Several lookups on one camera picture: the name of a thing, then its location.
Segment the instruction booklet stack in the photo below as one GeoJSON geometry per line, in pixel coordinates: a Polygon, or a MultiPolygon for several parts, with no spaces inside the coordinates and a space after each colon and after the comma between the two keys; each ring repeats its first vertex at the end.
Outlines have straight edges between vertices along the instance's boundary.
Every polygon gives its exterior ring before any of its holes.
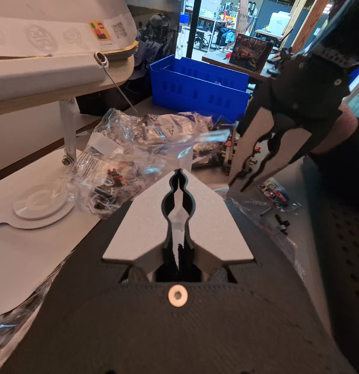
{"type": "Polygon", "coordinates": [[[0,0],[0,57],[117,51],[136,33],[125,1],[0,0]]]}

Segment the white tapered rod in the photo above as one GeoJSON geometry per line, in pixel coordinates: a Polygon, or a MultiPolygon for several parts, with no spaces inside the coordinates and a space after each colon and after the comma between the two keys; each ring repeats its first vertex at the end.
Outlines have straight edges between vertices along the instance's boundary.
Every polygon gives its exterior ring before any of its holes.
{"type": "Polygon", "coordinates": [[[72,166],[77,159],[75,109],[78,109],[75,97],[59,101],[60,119],[64,135],[62,164],[65,166],[72,166]]]}

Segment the clear bag tall white label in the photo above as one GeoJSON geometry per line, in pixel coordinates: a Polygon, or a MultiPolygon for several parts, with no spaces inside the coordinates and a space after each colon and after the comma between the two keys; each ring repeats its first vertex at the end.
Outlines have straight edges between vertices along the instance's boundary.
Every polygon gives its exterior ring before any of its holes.
{"type": "Polygon", "coordinates": [[[115,108],[109,109],[104,115],[101,122],[97,125],[94,131],[101,132],[106,130],[111,134],[117,134],[119,138],[127,138],[141,151],[148,155],[148,163],[145,167],[146,184],[154,183],[162,178],[168,172],[177,168],[183,168],[191,171],[191,164],[194,156],[194,149],[198,150],[200,144],[211,144],[215,146],[216,143],[223,143],[227,140],[230,130],[233,127],[231,121],[221,115],[201,114],[203,116],[211,116],[215,132],[211,134],[210,139],[195,140],[189,144],[162,144],[158,146],[141,146],[138,144],[138,137],[141,130],[138,130],[139,118],[133,115],[128,115],[115,108]]]}

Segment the black vertical post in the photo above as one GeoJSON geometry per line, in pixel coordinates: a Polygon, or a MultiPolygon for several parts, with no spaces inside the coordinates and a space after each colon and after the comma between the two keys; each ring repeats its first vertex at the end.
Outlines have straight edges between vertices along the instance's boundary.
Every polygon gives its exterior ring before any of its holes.
{"type": "Polygon", "coordinates": [[[200,8],[201,8],[201,0],[195,0],[194,7],[192,10],[190,31],[188,35],[188,43],[187,43],[187,49],[186,49],[186,58],[189,58],[189,59],[192,58],[192,52],[194,49],[194,41],[195,41],[195,36],[197,32],[197,22],[198,22],[198,18],[200,14],[200,8]]]}

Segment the person's right hand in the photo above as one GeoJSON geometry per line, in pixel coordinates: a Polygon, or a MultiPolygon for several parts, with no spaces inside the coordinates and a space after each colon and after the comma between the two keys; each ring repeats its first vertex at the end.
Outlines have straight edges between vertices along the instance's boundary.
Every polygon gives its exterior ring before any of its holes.
{"type": "Polygon", "coordinates": [[[359,126],[359,118],[355,116],[349,106],[341,103],[340,117],[335,121],[327,137],[310,153],[314,155],[325,154],[351,137],[359,126]]]}

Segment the black perforated board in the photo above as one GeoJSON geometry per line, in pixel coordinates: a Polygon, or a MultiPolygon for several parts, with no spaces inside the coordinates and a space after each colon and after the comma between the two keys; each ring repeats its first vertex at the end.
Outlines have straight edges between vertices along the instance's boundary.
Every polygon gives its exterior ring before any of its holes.
{"type": "Polygon", "coordinates": [[[302,172],[332,335],[359,373],[359,211],[336,197],[309,157],[302,172]]]}

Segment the tall cardboard box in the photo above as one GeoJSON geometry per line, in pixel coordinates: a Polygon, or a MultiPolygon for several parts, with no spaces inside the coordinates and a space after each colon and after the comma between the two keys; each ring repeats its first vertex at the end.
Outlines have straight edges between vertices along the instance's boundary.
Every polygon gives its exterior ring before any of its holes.
{"type": "Polygon", "coordinates": [[[239,34],[245,34],[247,25],[248,25],[248,16],[249,16],[249,9],[248,9],[248,0],[239,0],[238,1],[238,14],[237,20],[235,21],[235,36],[237,37],[239,34]]]}

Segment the clear bag long dark parts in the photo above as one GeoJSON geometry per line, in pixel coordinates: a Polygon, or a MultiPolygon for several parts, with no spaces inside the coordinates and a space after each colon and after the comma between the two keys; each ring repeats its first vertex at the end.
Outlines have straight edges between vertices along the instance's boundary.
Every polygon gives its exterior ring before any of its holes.
{"type": "Polygon", "coordinates": [[[27,321],[41,307],[58,270],[48,276],[45,281],[19,306],[0,315],[0,355],[14,336],[24,327],[27,321]]]}

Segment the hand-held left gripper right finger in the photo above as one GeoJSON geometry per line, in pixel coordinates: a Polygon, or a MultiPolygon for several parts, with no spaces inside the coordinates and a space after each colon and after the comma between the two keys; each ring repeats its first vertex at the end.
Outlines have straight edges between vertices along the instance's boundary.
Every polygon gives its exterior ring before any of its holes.
{"type": "Polygon", "coordinates": [[[250,263],[254,255],[224,199],[183,169],[183,197],[190,200],[186,234],[194,249],[193,263],[204,273],[235,264],[250,263]]]}

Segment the wooden side table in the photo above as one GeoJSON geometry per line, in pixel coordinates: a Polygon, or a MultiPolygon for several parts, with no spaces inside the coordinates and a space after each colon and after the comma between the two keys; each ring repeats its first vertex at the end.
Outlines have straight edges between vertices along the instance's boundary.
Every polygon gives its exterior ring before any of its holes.
{"type": "MultiPolygon", "coordinates": [[[[132,56],[109,62],[118,85],[134,68],[132,56]]],[[[114,87],[94,54],[0,59],[0,115],[114,87]]]]}

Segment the small zip bag colourful parts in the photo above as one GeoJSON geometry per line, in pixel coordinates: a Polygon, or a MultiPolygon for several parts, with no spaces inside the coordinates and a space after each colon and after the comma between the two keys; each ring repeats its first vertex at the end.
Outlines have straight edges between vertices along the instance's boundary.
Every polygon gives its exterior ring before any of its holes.
{"type": "Polygon", "coordinates": [[[302,207],[298,201],[289,198],[286,189],[275,178],[265,180],[257,188],[279,212],[293,212],[302,207]]]}

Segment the colourful lego set box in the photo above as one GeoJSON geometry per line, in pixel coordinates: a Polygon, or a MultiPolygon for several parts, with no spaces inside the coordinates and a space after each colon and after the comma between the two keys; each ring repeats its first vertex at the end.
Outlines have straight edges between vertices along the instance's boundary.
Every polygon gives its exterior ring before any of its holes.
{"type": "Polygon", "coordinates": [[[274,43],[238,34],[229,63],[253,72],[261,72],[274,43]]]}

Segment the clear bag grey blue parts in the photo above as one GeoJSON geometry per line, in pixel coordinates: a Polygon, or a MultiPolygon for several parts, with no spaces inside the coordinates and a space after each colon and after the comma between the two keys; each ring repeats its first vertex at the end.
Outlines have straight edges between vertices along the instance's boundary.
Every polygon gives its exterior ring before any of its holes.
{"type": "Polygon", "coordinates": [[[143,118],[148,133],[144,141],[141,133],[138,144],[141,146],[158,146],[162,144],[189,144],[195,140],[210,139],[215,132],[211,116],[197,112],[184,112],[165,115],[147,114],[143,118]]]}

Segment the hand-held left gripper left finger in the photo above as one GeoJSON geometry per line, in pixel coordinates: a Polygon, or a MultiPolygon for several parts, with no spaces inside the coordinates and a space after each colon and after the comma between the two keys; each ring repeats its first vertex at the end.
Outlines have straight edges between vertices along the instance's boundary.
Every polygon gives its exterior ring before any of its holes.
{"type": "Polygon", "coordinates": [[[179,172],[169,172],[135,197],[102,256],[104,261],[139,267],[146,274],[162,265],[177,271],[168,216],[175,206],[179,172]]]}

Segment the wooden post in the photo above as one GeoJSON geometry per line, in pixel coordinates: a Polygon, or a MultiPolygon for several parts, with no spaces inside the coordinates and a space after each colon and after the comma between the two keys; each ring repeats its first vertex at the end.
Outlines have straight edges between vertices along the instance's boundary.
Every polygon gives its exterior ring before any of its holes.
{"type": "Polygon", "coordinates": [[[293,54],[297,54],[303,49],[308,37],[310,36],[313,28],[317,24],[318,20],[320,19],[328,3],[329,3],[329,0],[315,0],[314,1],[306,19],[304,20],[292,44],[293,54]]]}

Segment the scattered loose lego pieces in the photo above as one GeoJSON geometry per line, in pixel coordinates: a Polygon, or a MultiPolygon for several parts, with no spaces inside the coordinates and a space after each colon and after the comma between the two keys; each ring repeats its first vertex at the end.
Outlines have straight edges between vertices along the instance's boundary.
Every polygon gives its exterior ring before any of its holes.
{"type": "Polygon", "coordinates": [[[273,207],[265,208],[265,210],[259,214],[259,217],[262,218],[264,223],[272,223],[272,219],[274,218],[274,223],[276,223],[276,231],[279,231],[285,236],[289,234],[288,228],[290,226],[290,222],[288,220],[284,220],[273,207]]]}

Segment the wooden background desk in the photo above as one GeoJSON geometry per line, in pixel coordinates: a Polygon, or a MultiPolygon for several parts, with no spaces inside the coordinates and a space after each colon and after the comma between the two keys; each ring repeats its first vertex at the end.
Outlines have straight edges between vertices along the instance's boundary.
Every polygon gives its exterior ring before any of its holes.
{"type": "Polygon", "coordinates": [[[249,76],[249,82],[266,81],[266,79],[270,77],[268,70],[274,67],[273,64],[266,62],[261,71],[250,71],[248,69],[245,69],[238,65],[230,63],[229,59],[226,59],[226,53],[221,50],[215,50],[215,51],[206,53],[202,56],[201,60],[203,62],[212,64],[215,66],[245,73],[249,76]]]}

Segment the blue plastic bin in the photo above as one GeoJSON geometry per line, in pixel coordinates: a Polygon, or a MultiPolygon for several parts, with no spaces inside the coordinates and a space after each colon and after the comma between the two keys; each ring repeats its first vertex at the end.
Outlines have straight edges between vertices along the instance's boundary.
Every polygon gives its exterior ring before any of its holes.
{"type": "Polygon", "coordinates": [[[174,55],[152,63],[149,69],[155,105],[221,115],[232,123],[245,113],[249,100],[245,73],[174,55]]]}

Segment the white container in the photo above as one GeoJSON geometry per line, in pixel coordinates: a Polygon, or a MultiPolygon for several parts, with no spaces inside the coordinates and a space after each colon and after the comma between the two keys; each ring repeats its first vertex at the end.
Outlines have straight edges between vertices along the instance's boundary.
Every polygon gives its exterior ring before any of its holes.
{"type": "Polygon", "coordinates": [[[267,33],[273,34],[276,36],[283,35],[284,30],[289,24],[291,16],[288,12],[273,12],[269,21],[269,24],[266,28],[267,33]]]}

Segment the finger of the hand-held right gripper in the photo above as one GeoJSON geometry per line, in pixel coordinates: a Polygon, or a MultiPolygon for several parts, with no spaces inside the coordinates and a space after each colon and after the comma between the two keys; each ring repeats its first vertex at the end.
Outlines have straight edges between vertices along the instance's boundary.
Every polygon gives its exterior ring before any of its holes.
{"type": "Polygon", "coordinates": [[[276,150],[272,150],[263,158],[257,171],[241,185],[240,192],[256,187],[283,170],[311,136],[312,133],[303,128],[286,131],[280,138],[276,150]]]}
{"type": "Polygon", "coordinates": [[[234,184],[241,172],[245,169],[249,170],[250,158],[258,140],[268,134],[273,126],[274,120],[271,111],[261,107],[243,135],[239,137],[229,173],[229,186],[234,184]]]}

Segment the grey lego chassis assembly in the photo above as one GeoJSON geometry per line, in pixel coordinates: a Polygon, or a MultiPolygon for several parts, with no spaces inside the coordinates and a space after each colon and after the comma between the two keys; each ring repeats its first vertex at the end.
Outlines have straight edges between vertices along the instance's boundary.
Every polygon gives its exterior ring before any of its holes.
{"type": "Polygon", "coordinates": [[[223,173],[228,176],[237,150],[238,139],[237,131],[233,128],[227,140],[223,143],[216,143],[215,146],[208,143],[200,144],[198,150],[194,149],[194,156],[197,156],[197,158],[193,159],[192,168],[221,167],[223,173]]]}

